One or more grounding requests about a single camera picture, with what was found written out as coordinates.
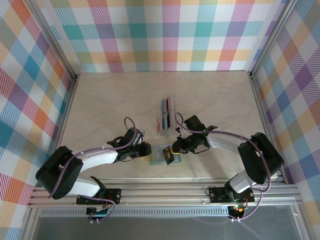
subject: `metal frame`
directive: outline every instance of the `metal frame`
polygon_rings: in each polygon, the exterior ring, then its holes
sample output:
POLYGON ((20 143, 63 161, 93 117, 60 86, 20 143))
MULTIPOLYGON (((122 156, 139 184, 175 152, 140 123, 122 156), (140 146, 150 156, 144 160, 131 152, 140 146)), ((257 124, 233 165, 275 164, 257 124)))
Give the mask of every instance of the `metal frame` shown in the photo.
POLYGON ((280 15, 280 18, 278 19, 270 37, 268 38, 258 60, 256 61, 255 65, 253 66, 251 75, 255 76, 259 69, 262 67, 262 65, 265 63, 273 45, 277 41, 282 29, 284 28, 290 14, 295 9, 296 4, 299 0, 288 0, 287 4, 285 5, 284 9, 282 10, 282 13, 280 15))
MULTIPOLYGON (((255 84, 255 81, 253 80, 252 76, 250 76, 250 74, 248 74, 248 77, 249 77, 250 85, 251 85, 252 92, 253 92, 253 95, 254 95, 254 100, 255 100, 255 103, 256 103, 256 107, 258 108, 258 112, 259 112, 259 115, 260 115, 260 119, 261 119, 261 122, 262 122, 264 133, 267 136, 267 138, 270 140, 272 145, 277 149, 277 144, 275 142, 275 139, 273 138, 273 135, 271 134, 271 130, 270 130, 271 126, 269 124, 266 111, 264 111, 264 108, 263 108, 263 105, 262 105, 262 99, 261 99, 261 97, 260 97, 260 95, 258 93, 258 88, 257 88, 257 86, 255 84)), ((281 177, 283 178, 284 183, 287 184, 288 183, 288 178, 286 176, 286 172, 283 169, 281 169, 280 172, 281 172, 281 174, 278 174, 278 176, 281 175, 281 177)))
MULTIPOLYGON (((229 203, 210 203, 206 194, 208 186, 221 187, 229 178, 103 178, 100 181, 108 188, 120 188, 121 203, 114 216, 148 217, 162 214, 170 217, 226 216, 223 209, 229 203)), ((29 201, 29 221, 20 239, 32 239, 40 217, 84 217, 86 207, 76 205, 76 196, 66 196, 59 200, 48 199, 48 192, 36 187, 29 201)), ((257 204, 260 193, 254 191, 257 204)), ((272 180, 271 189, 264 193, 261 206, 290 205, 300 238, 310 239, 298 205, 302 203, 298 188, 294 184, 284 184, 281 177, 272 180)))
POLYGON ((66 103, 66 109, 65 109, 63 116, 62 116, 61 126, 58 128, 56 141, 55 141, 54 148, 53 148, 54 150, 56 150, 58 147, 60 147, 64 132, 66 129, 67 120, 68 120, 69 113, 71 110, 72 102, 74 101, 74 98, 75 98, 79 79, 80 79, 80 75, 77 75, 75 81, 73 81, 71 84, 70 96, 69 96, 68 102, 66 103))
POLYGON ((33 15, 35 21, 41 28, 43 35, 46 37, 47 41, 49 42, 50 46, 52 47, 54 53, 56 54, 57 58, 61 62, 66 74, 69 78, 76 80, 77 74, 73 70, 72 66, 70 65, 68 59, 66 58, 64 51, 60 47, 57 38, 55 37, 54 33, 52 32, 50 26, 48 25, 45 17, 43 16, 39 6, 33 0, 24 0, 24 3, 29 8, 31 14, 33 15))

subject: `glass panel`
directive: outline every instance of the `glass panel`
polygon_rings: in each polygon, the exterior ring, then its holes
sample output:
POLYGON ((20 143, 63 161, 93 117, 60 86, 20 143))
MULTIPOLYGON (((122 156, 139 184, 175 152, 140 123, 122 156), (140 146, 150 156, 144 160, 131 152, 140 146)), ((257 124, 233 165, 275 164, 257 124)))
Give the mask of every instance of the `glass panel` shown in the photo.
POLYGON ((261 206, 242 223, 226 217, 40 217, 35 240, 299 240, 290 206, 261 206))

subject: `plaid wallpaper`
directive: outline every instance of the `plaid wallpaper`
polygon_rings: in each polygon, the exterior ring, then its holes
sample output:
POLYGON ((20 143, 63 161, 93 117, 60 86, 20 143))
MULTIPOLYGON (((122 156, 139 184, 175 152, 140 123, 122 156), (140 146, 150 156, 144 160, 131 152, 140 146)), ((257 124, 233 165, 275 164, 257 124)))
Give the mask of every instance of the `plaid wallpaper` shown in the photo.
POLYGON ((281 0, 281 3, 279 4, 279 6, 278 6, 278 8, 277 8, 277 10, 276 10, 276 12, 275 12, 275 14, 274 14, 274 16, 273 16, 273 18, 272 18, 272 21, 271 21, 271 23, 270 23, 267 31, 265 32, 262 41, 260 42, 259 48, 258 48, 258 50, 256 51, 256 53, 255 53, 255 55, 254 55, 253 61, 251 62, 250 67, 249 67, 249 69, 247 70, 248 72, 252 72, 252 70, 253 70, 253 68, 254 68, 257 60, 258 60, 259 57, 260 57, 260 54, 261 54, 261 52, 262 52, 262 49, 264 49, 264 47, 265 47, 265 45, 266 45, 266 43, 267 43, 267 41, 268 41, 268 38, 270 37, 270 35, 271 35, 274 27, 276 26, 276 23, 277 23, 279 17, 281 16, 281 13, 282 13, 282 11, 283 11, 283 9, 284 9, 284 7, 285 7, 285 5, 286 5, 286 3, 287 3, 288 1, 289 1, 289 0, 281 0))
POLYGON ((320 0, 300 0, 255 78, 290 183, 320 239, 320 0))
POLYGON ((0 239, 17 239, 71 80, 23 0, 0 0, 0 239))
POLYGON ((244 70, 281 0, 37 2, 70 62, 94 73, 244 70))

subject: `wire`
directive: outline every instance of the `wire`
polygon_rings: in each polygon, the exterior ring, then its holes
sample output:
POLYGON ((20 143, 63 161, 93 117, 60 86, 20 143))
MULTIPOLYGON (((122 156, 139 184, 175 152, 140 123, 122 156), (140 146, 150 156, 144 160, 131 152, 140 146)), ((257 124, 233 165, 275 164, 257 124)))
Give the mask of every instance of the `wire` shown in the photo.
POLYGON ((202 151, 198 151, 198 152, 191 152, 191 153, 193 153, 193 154, 200 154, 200 153, 203 153, 203 152, 205 152, 205 151, 208 151, 210 149, 210 147, 208 147, 207 149, 205 149, 205 150, 202 150, 202 151))
POLYGON ((247 195, 243 194, 243 196, 245 197, 245 209, 248 207, 248 198, 247 195))
POLYGON ((112 200, 112 197, 110 195, 108 195, 108 198, 110 198, 110 200, 112 200))
MULTIPOLYGON (((113 208, 112 210, 106 215, 104 216, 103 218, 100 219, 100 221, 103 221, 105 220, 107 217, 110 216, 110 214, 112 214, 116 208, 116 203, 112 200, 109 200, 109 199, 105 199, 105 198, 96 198, 96 197, 91 197, 91 196, 85 196, 85 195, 80 195, 81 197, 83 198, 86 198, 86 199, 90 199, 90 200, 96 200, 96 201, 104 201, 104 202, 107 202, 107 203, 111 203, 113 204, 113 208)), ((89 214, 89 219, 92 221, 92 215, 93 215, 93 212, 89 214)))
POLYGON ((133 159, 135 159, 135 157, 134 157, 134 158, 131 158, 131 159, 129 159, 129 160, 120 160, 120 162, 124 162, 124 163, 126 163, 126 162, 130 162, 130 161, 132 161, 133 159))
POLYGON ((267 176, 267 180, 268 180, 268 185, 266 187, 265 190, 263 190, 263 188, 260 190, 260 189, 256 189, 256 188, 253 188, 254 190, 256 191, 259 191, 261 193, 265 193, 265 192, 268 192, 271 188, 271 174, 270 174, 270 171, 269 171, 269 167, 268 167, 268 164, 267 164, 267 161, 264 157, 264 155, 262 154, 262 152, 260 151, 260 149, 258 148, 258 146, 253 142, 251 141, 249 138, 245 137, 245 136, 241 136, 241 135, 238 135, 238 134, 235 134, 235 133, 232 133, 232 132, 227 132, 227 131, 194 131, 194 130, 190 130, 188 128, 186 128, 185 126, 183 126, 177 119, 177 115, 179 115, 181 117, 181 122, 183 123, 184 122, 184 117, 181 115, 180 112, 176 112, 174 114, 174 119, 176 121, 176 123, 184 130, 186 131, 189 131, 190 133, 194 133, 194 134, 203 134, 203 133, 211 133, 211 134, 223 134, 223 135, 228 135, 228 136, 232 136, 232 137, 235 137, 235 138, 238 138, 238 139, 242 139, 242 140, 245 140, 247 141, 248 143, 250 143, 254 149, 257 151, 257 153, 259 154, 259 156, 261 157, 261 160, 262 160, 262 163, 263 163, 263 166, 265 168, 265 171, 266 171, 266 176, 267 176))
POLYGON ((190 133, 194 133, 194 134, 212 133, 212 134, 228 135, 228 136, 236 137, 236 138, 239 138, 239 139, 243 139, 243 140, 247 141, 248 143, 250 143, 250 144, 255 148, 255 150, 257 151, 257 153, 259 154, 259 156, 261 157, 261 160, 262 160, 262 162, 263 162, 263 165, 264 165, 264 168, 265 168, 265 171, 266 171, 266 175, 267 175, 267 178, 268 178, 268 185, 267 185, 267 188, 266 188, 265 190, 263 190, 263 187, 262 187, 261 185, 258 185, 258 186, 261 188, 261 190, 252 187, 253 190, 256 190, 256 191, 261 192, 261 195, 260 195, 260 199, 259 199, 258 203, 256 204, 256 206, 254 207, 254 209, 253 209, 247 216, 243 216, 243 217, 241 218, 241 220, 244 220, 244 219, 249 218, 252 214, 254 214, 254 212, 255 212, 255 211, 257 210, 257 208, 259 207, 259 205, 260 205, 260 203, 261 203, 261 201, 262 201, 262 198, 263 198, 264 193, 267 192, 267 191, 269 191, 270 188, 271 188, 271 174, 270 174, 270 170, 269 170, 269 168, 268 168, 268 164, 267 164, 267 162, 266 162, 266 159, 265 159, 265 157, 263 156, 263 154, 261 153, 261 151, 260 151, 260 149, 258 148, 258 146, 257 146, 253 141, 251 141, 249 138, 247 138, 247 137, 244 137, 244 136, 241 136, 241 135, 238 135, 238 134, 235 134, 235 133, 227 132, 227 131, 194 131, 194 130, 190 130, 190 129, 184 127, 184 126, 178 121, 177 115, 179 115, 179 116, 181 117, 181 122, 182 122, 182 123, 184 122, 184 118, 183 118, 183 116, 181 115, 181 113, 176 112, 176 113, 174 114, 174 119, 175 119, 176 123, 177 123, 182 129, 184 129, 184 130, 186 130, 186 131, 189 131, 190 133))
POLYGON ((235 199, 236 201, 241 200, 241 199, 242 199, 242 194, 241 194, 241 193, 238 193, 238 195, 234 196, 234 199, 235 199))
POLYGON ((210 187, 214 187, 214 188, 215 188, 216 186, 210 185, 210 186, 208 186, 208 187, 205 189, 205 194, 206 194, 208 197, 211 197, 210 194, 208 194, 208 189, 209 189, 210 187))
POLYGON ((109 147, 109 148, 108 148, 108 147, 96 147, 96 148, 91 148, 91 149, 84 150, 84 151, 82 151, 82 152, 78 152, 77 154, 73 155, 73 156, 65 163, 62 171, 60 172, 60 175, 59 175, 59 177, 58 177, 58 180, 56 181, 56 184, 55 184, 53 190, 51 191, 50 195, 48 196, 48 199, 50 199, 50 198, 56 193, 56 191, 57 191, 57 189, 58 189, 58 187, 59 187, 59 184, 60 184, 60 182, 61 182, 61 179, 62 179, 62 177, 64 176, 65 171, 66 171, 68 165, 70 164, 70 162, 71 162, 73 159, 75 159, 76 157, 79 157, 79 156, 81 156, 81 155, 83 155, 83 154, 87 154, 87 153, 91 153, 91 152, 95 152, 95 151, 101 151, 101 150, 102 150, 102 151, 106 151, 106 150, 119 150, 119 149, 124 149, 124 148, 128 147, 128 146, 135 140, 136 134, 137 134, 137 128, 136 128, 135 122, 134 122, 130 117, 127 117, 127 116, 126 116, 126 117, 124 118, 124 126, 125 126, 127 129, 128 129, 127 124, 126 124, 126 120, 127 120, 127 119, 132 123, 133 128, 134 128, 134 130, 133 130, 133 131, 134 131, 134 132, 133 132, 133 137, 131 138, 131 140, 130 140, 127 144, 125 144, 125 145, 123 145, 123 146, 109 147))

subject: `aluminum rail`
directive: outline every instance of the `aluminum rail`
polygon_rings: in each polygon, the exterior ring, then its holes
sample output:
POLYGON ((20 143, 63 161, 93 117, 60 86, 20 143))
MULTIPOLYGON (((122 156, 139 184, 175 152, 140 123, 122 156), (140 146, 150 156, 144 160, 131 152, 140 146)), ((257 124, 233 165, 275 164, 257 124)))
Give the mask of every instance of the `aluminum rail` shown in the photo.
MULTIPOLYGON (((109 189, 121 189, 120 206, 124 207, 195 207, 195 206, 233 206, 238 203, 210 203, 206 194, 208 186, 222 187, 224 182, 212 182, 198 178, 172 179, 101 179, 109 189)), ((255 203, 260 198, 260 192, 254 191, 255 203)), ((76 196, 65 196, 59 200, 48 199, 49 193, 42 187, 36 187, 31 195, 29 206, 35 207, 79 207, 76 196)), ((261 205, 293 205, 301 203, 301 197, 296 185, 285 185, 273 181, 271 189, 263 194, 261 205)))

